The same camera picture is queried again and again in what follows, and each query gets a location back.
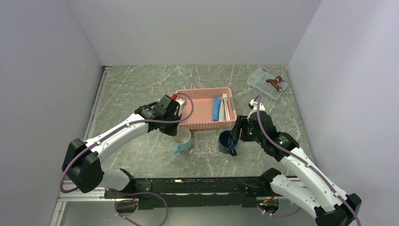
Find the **dark blue mug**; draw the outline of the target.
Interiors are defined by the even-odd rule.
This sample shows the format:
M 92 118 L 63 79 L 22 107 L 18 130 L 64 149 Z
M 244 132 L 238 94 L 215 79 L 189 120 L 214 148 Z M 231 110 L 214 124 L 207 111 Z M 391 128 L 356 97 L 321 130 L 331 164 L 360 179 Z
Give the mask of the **dark blue mug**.
M 224 154 L 230 154 L 231 156 L 236 156 L 236 146 L 238 140 L 234 139 L 233 135 L 229 130 L 222 131 L 218 137 L 218 149 Z

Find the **clear textured plastic tray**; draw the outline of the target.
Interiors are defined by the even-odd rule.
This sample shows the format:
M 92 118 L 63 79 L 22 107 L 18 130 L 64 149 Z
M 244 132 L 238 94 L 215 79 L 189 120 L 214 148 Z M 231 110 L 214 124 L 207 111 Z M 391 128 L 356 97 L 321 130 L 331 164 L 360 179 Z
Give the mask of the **clear textured plastic tray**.
M 226 158 L 228 153 L 223 153 L 218 148 L 218 135 L 216 130 L 197 130 L 193 132 L 190 155 L 197 158 Z

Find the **pink plastic perforated basket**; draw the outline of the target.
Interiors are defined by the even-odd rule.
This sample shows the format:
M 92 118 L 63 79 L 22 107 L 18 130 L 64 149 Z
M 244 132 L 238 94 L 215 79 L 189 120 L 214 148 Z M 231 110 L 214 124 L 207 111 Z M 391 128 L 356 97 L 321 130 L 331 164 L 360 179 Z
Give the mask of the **pink plastic perforated basket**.
M 205 89 L 183 89 L 176 93 L 185 93 L 191 97 L 194 104 L 192 115 L 179 123 L 181 127 L 189 130 L 217 129 L 233 127 L 237 119 L 237 113 L 233 101 L 233 94 L 229 87 L 205 88 Z M 212 121 L 213 98 L 222 97 L 227 94 L 229 99 L 229 109 L 231 114 L 230 121 Z

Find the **light blue mug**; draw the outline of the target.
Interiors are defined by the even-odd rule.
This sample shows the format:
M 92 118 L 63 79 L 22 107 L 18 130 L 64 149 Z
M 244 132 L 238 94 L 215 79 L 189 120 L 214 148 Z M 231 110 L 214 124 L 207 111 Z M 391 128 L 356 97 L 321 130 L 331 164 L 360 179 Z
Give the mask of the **light blue mug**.
M 178 154 L 188 151 L 192 146 L 191 132 L 185 127 L 178 127 L 177 134 L 173 137 L 174 146 L 172 153 Z

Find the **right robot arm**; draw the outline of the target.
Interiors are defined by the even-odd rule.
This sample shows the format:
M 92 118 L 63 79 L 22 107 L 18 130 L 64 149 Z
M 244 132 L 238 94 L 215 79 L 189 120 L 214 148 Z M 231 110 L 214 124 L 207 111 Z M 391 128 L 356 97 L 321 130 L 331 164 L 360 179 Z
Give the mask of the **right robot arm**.
M 256 142 L 277 162 L 290 169 L 305 185 L 299 186 L 280 171 L 270 168 L 260 176 L 264 195 L 280 194 L 309 213 L 319 226 L 361 224 L 358 212 L 362 200 L 334 185 L 312 163 L 299 143 L 285 132 L 278 132 L 264 111 L 239 115 L 231 133 L 236 140 Z

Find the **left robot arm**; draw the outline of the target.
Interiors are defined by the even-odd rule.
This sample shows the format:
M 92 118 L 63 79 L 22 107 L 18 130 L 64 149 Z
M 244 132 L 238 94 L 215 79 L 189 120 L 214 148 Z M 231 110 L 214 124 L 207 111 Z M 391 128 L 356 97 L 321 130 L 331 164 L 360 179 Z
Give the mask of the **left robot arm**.
M 62 165 L 63 177 L 68 177 L 75 188 L 66 190 L 63 182 L 60 191 L 64 194 L 80 190 L 82 193 L 97 187 L 117 190 L 124 198 L 136 192 L 136 179 L 125 169 L 107 169 L 102 163 L 114 152 L 130 141 L 153 130 L 175 136 L 182 111 L 187 101 L 178 94 L 164 95 L 159 101 L 142 105 L 124 121 L 96 137 L 82 141 L 74 139 L 68 145 Z

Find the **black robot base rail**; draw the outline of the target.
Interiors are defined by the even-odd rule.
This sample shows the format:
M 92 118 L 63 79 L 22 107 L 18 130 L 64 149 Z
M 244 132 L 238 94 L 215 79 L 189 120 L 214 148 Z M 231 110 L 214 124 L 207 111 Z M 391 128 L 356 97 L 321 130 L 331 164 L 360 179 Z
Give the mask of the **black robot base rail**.
M 131 188 L 121 192 L 107 188 L 104 198 L 134 200 L 139 210 L 165 206 L 255 208 L 258 203 L 275 198 L 274 194 L 260 177 L 137 178 Z

